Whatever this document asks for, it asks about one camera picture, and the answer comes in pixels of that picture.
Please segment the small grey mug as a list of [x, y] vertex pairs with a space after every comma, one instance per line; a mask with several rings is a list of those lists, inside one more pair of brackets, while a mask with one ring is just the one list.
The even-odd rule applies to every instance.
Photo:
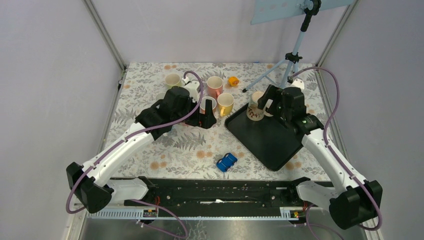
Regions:
[[160, 92], [156, 95], [155, 100], [159, 101], [159, 100], [163, 100], [165, 98], [166, 92]]

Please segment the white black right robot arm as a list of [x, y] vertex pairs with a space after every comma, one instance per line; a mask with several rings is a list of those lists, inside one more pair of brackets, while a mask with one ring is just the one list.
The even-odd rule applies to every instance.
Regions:
[[279, 88], [269, 85], [258, 99], [258, 108], [273, 115], [291, 140], [296, 140], [319, 162], [330, 178], [334, 191], [306, 180], [287, 191], [287, 201], [299, 206], [304, 201], [330, 213], [343, 229], [361, 226], [378, 218], [382, 224], [380, 204], [383, 188], [378, 181], [368, 181], [360, 174], [328, 138], [327, 127], [306, 112], [305, 96], [298, 87]]

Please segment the light green mug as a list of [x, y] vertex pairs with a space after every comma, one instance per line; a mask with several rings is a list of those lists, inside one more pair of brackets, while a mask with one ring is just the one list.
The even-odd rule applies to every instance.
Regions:
[[167, 75], [164, 81], [168, 89], [171, 89], [173, 87], [182, 87], [184, 85], [182, 78], [176, 73]]

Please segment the yellow ceramic mug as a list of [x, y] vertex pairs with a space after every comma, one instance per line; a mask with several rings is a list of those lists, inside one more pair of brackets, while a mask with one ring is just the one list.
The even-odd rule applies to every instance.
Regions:
[[234, 107], [234, 96], [230, 93], [221, 93], [217, 97], [218, 113], [220, 117], [231, 114]]

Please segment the pink ceramic mug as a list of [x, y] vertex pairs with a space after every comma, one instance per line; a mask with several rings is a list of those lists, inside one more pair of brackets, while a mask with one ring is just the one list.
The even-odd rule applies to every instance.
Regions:
[[206, 81], [207, 92], [210, 97], [217, 99], [223, 93], [224, 82], [219, 76], [211, 76]]

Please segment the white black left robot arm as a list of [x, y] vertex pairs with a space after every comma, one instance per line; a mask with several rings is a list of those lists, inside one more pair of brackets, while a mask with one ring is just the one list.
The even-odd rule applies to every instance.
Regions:
[[187, 89], [173, 87], [166, 91], [163, 99], [144, 109], [134, 123], [112, 145], [92, 159], [78, 164], [72, 162], [66, 168], [71, 190], [66, 201], [66, 211], [73, 196], [82, 203], [82, 209], [97, 213], [112, 202], [138, 200], [148, 206], [155, 200], [155, 192], [139, 178], [112, 180], [117, 170], [135, 153], [152, 144], [178, 123], [203, 129], [216, 122], [211, 100], [206, 100], [204, 111], [200, 102], [195, 102]]

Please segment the terracotta floral mug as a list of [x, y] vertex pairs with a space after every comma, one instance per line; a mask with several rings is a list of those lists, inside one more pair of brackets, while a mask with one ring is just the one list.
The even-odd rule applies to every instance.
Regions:
[[201, 114], [204, 114], [206, 112], [206, 109], [208, 109], [208, 105], [211, 106], [213, 113], [216, 111], [217, 101], [211, 96], [205, 96], [202, 98], [199, 106]]

